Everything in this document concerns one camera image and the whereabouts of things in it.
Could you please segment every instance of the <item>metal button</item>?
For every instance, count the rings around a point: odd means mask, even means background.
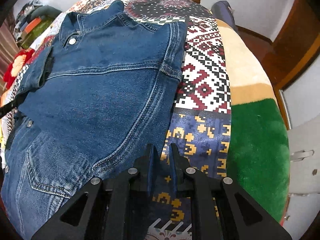
[[[28,123],[27,123],[27,127],[31,127],[31,125],[33,124],[33,121],[29,121]]]
[[[128,173],[129,174],[136,174],[138,172],[138,170],[136,168],[130,168],[128,169]]]
[[[225,177],[225,178],[223,178],[223,182],[224,182],[225,184],[231,184],[233,181],[232,181],[231,178]]]
[[[92,178],[92,179],[90,180],[90,182],[91,182],[91,184],[93,184],[93,185],[97,185],[97,184],[99,184],[100,179],[97,178],[97,177],[95,177],[95,178]]]
[[[72,38],[72,39],[69,40],[69,44],[70,45],[73,45],[75,43],[76,43],[76,39],[75,38]]]
[[[196,169],[195,168],[192,168],[192,167],[189,167],[189,168],[186,168],[186,172],[188,174],[194,174],[196,173]]]

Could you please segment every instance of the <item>green cloth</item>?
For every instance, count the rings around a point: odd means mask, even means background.
[[[289,188],[287,130],[273,99],[231,107],[227,176],[278,222]]]

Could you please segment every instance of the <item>blue denim fabric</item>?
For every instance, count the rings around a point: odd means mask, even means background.
[[[91,177],[129,168],[147,143],[163,148],[187,28],[137,24],[123,9],[68,14],[23,76],[1,196],[24,239]]]

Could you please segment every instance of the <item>pink curtain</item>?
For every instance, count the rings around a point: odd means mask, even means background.
[[[13,14],[6,18],[0,27],[0,76],[7,70],[8,65],[13,61],[14,56],[20,51],[12,36],[12,27],[14,27]]]

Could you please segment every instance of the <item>wooden floor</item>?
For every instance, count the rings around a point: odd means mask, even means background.
[[[266,72],[270,82],[275,86],[286,75],[280,67],[281,58],[277,56],[269,42],[239,30],[240,37],[255,55]]]

